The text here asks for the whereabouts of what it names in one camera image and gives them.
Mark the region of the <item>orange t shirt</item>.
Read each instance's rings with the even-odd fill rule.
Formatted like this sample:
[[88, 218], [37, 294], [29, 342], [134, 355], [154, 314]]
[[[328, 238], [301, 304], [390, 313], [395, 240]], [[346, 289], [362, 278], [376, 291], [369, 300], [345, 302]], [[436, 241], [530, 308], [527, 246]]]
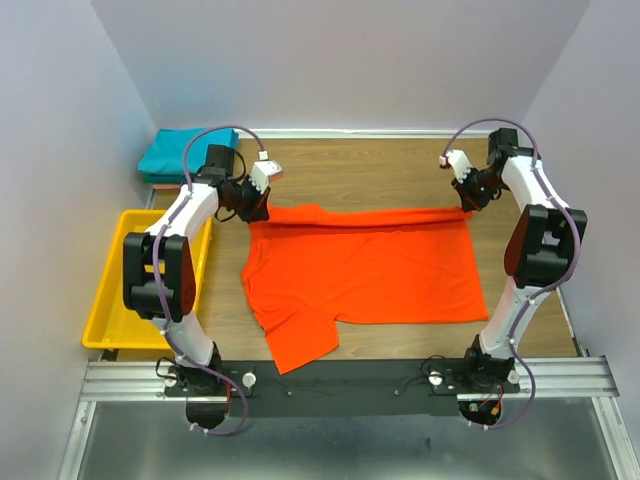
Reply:
[[329, 212], [271, 207], [250, 225], [248, 305], [280, 374], [339, 345], [340, 322], [456, 324], [488, 309], [459, 207]]

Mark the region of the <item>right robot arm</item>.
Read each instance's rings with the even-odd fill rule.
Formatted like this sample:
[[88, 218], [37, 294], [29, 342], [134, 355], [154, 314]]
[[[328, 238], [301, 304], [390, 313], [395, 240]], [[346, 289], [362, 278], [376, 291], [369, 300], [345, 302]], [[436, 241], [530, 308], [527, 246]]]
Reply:
[[464, 211], [481, 211], [505, 191], [520, 211], [504, 253], [505, 288], [459, 370], [462, 384], [474, 392], [513, 377], [519, 344], [536, 310], [573, 275], [588, 222], [584, 211], [570, 207], [554, 189], [537, 146], [520, 145], [520, 130], [513, 125], [490, 134], [483, 169], [451, 146], [439, 159], [441, 168], [453, 172]]

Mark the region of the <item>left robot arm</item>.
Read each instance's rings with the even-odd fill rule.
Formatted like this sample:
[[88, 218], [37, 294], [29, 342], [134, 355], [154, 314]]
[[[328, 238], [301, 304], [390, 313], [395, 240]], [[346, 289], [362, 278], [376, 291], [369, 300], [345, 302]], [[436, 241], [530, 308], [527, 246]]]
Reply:
[[222, 373], [218, 347], [198, 321], [191, 243], [221, 208], [246, 223], [267, 220], [271, 183], [282, 173], [265, 147], [251, 170], [238, 177], [207, 163], [197, 173], [186, 174], [177, 199], [160, 220], [124, 238], [125, 308], [158, 329], [174, 353], [178, 377], [187, 376], [201, 395], [214, 393], [221, 384], [229, 390], [240, 388]]

